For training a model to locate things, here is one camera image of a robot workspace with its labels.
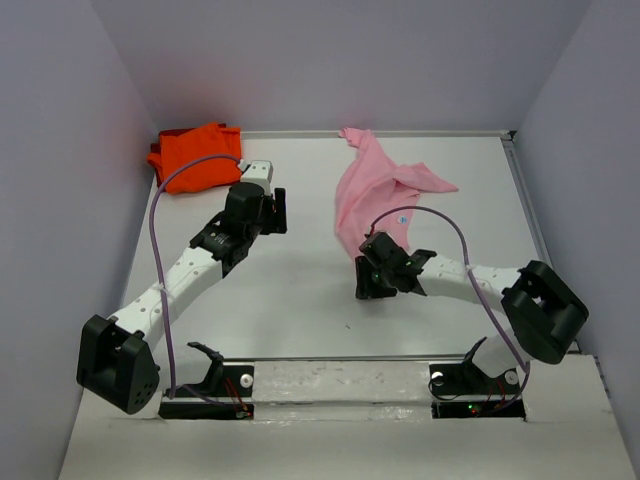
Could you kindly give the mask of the pink t shirt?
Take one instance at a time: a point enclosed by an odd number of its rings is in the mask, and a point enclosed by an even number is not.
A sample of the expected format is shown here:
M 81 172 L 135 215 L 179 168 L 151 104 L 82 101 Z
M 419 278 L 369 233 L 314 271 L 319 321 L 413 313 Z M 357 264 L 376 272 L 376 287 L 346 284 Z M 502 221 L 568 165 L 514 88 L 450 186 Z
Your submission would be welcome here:
M 379 215 L 415 206 L 423 193 L 458 190 L 422 163 L 395 163 L 370 130 L 344 128 L 339 136 L 356 149 L 355 160 L 338 182 L 334 201 L 334 232 L 351 259 L 360 255 L 359 246 Z

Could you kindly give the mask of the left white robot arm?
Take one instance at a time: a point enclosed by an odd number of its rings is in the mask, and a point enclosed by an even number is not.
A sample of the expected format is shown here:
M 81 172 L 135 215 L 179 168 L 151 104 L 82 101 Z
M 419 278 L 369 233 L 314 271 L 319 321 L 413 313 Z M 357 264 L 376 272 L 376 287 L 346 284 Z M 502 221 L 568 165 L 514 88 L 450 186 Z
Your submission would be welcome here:
M 193 342 L 191 348 L 209 361 L 199 360 L 186 371 L 178 365 L 171 325 L 247 258 L 258 236 L 286 231 L 285 189 L 233 185 L 224 209 L 190 240 L 171 268 L 156 268 L 159 278 L 152 286 L 109 317 L 94 315 L 84 324 L 77 383 L 129 415 L 142 410 L 157 391 L 182 386 L 201 395 L 215 392 L 222 356 Z

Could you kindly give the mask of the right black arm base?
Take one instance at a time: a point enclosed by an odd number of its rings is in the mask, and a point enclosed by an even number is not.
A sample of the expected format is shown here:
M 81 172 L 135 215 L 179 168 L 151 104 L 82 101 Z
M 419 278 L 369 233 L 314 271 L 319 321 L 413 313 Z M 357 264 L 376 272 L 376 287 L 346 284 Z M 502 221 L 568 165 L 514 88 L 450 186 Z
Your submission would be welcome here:
M 515 369 L 490 378 L 472 364 L 430 364 L 427 387 L 432 417 L 437 420 L 526 418 Z

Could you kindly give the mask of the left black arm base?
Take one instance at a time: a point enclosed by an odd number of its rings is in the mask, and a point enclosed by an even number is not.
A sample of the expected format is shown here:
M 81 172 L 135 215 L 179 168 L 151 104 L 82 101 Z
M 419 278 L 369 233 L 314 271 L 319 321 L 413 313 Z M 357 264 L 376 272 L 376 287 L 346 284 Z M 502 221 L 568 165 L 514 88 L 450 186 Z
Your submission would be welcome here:
M 187 353 L 199 352 L 200 363 L 179 360 L 179 373 L 195 367 L 204 375 L 197 383 L 180 385 L 173 398 L 167 390 L 161 397 L 158 415 L 165 420 L 250 421 L 254 418 L 253 387 L 255 366 L 227 361 L 223 355 L 201 342 L 188 342 Z

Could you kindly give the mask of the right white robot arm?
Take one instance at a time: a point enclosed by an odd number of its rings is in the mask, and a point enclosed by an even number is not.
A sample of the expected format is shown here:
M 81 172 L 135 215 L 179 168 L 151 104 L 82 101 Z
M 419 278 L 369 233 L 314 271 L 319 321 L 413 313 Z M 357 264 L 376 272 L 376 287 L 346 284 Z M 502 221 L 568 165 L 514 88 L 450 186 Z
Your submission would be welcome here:
M 478 340 L 458 364 L 436 368 L 438 397 L 483 395 L 496 380 L 533 361 L 559 364 L 589 311 L 546 263 L 525 267 L 470 266 L 434 251 L 408 254 L 387 233 L 369 235 L 355 259 L 359 300 L 399 293 L 445 297 L 481 305 L 489 317 L 505 315 L 507 326 Z

